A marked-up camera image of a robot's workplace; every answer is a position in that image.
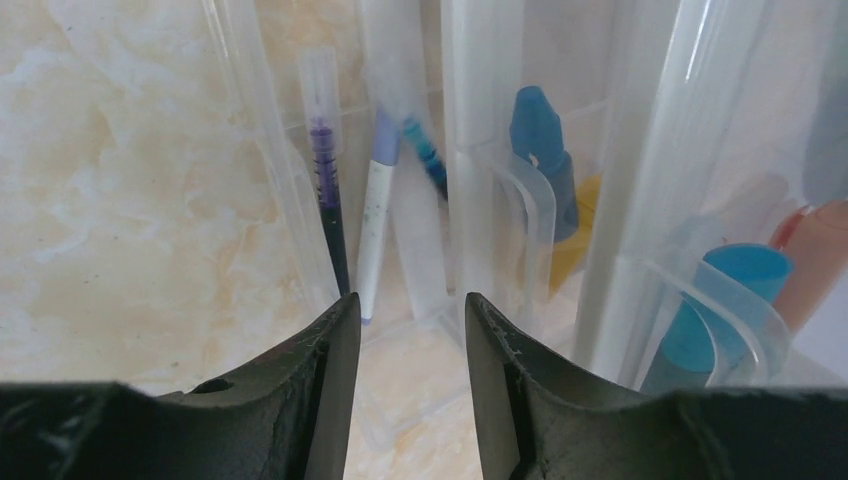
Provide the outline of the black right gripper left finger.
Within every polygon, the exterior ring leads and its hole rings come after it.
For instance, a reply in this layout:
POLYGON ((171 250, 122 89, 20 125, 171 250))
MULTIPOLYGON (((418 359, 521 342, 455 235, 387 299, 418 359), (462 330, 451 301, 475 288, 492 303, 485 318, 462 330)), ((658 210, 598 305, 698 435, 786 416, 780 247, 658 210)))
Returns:
POLYGON ((5 383, 5 479, 339 479, 361 342, 356 294, 188 392, 5 383))

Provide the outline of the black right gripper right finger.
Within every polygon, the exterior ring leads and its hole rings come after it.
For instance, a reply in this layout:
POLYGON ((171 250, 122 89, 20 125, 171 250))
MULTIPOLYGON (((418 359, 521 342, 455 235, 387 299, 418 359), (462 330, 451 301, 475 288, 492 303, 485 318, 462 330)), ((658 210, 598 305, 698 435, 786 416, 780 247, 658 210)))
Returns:
POLYGON ((466 353, 487 479, 843 479, 843 388, 684 389, 648 397, 465 300, 466 353))

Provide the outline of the black marker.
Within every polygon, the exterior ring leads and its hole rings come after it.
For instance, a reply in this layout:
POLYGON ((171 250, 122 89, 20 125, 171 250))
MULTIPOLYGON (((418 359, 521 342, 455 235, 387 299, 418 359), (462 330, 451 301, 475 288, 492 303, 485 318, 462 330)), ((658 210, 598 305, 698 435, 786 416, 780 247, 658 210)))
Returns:
POLYGON ((640 392, 763 386, 783 370, 790 334, 774 303, 794 265, 762 244, 728 244, 701 256, 671 247, 652 260, 661 282, 656 348, 640 392))

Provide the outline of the white plastic drawer organizer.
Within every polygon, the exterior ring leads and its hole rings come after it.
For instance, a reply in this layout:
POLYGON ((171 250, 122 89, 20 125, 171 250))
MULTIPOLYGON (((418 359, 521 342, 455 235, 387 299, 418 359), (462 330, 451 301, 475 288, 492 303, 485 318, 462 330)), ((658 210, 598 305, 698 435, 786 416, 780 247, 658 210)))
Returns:
POLYGON ((359 1, 296 33, 204 10, 258 116, 311 309, 358 293, 375 450, 468 390, 463 303, 625 387, 847 383, 843 1, 359 1))

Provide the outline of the blue marker cap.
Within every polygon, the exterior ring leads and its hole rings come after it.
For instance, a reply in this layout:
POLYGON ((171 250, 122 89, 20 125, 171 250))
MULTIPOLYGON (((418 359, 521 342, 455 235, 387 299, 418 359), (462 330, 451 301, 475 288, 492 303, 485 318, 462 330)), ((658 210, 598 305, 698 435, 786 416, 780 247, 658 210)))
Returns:
POLYGON ((568 239, 579 220, 573 162, 561 118, 541 87, 529 85, 518 90, 509 135, 513 153, 534 166, 551 186, 556 203, 554 242, 568 239))

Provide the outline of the white blue pen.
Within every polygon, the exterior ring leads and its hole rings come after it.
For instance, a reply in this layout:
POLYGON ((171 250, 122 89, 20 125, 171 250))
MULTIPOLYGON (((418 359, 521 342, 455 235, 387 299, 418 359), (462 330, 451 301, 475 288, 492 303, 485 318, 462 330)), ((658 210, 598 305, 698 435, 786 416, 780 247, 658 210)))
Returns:
POLYGON ((396 125, 384 108, 378 105, 372 155, 368 164, 355 281, 363 325, 371 323, 376 306, 385 252, 393 173, 399 160, 399 149, 400 135, 396 125))

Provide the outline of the blue clear gel pen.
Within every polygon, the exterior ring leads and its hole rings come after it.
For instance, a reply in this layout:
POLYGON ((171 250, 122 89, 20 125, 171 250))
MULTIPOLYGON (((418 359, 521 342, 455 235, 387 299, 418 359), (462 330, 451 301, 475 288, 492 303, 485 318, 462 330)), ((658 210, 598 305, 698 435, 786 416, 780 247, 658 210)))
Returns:
POLYGON ((421 122, 415 117, 408 117, 402 122, 404 138, 411 144, 421 161, 425 172, 438 193, 448 199, 447 170, 438 150, 421 122))

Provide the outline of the orange cap clear marker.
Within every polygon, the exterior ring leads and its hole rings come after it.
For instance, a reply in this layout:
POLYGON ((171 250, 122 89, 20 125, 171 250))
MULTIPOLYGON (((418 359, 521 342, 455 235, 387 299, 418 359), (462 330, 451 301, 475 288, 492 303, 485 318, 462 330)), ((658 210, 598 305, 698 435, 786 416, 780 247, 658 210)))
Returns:
POLYGON ((779 224, 769 245, 793 264, 773 306, 796 334, 847 269, 847 201, 797 209, 779 224))

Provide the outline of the dark purple pen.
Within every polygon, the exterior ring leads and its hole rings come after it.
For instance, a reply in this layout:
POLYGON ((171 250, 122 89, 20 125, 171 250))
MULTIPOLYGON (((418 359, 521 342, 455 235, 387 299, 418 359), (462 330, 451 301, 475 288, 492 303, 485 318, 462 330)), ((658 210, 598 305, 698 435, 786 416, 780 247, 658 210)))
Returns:
POLYGON ((339 293, 350 292, 336 158, 343 140, 335 49, 312 46, 298 53, 304 124, 313 157, 324 237, 339 293))

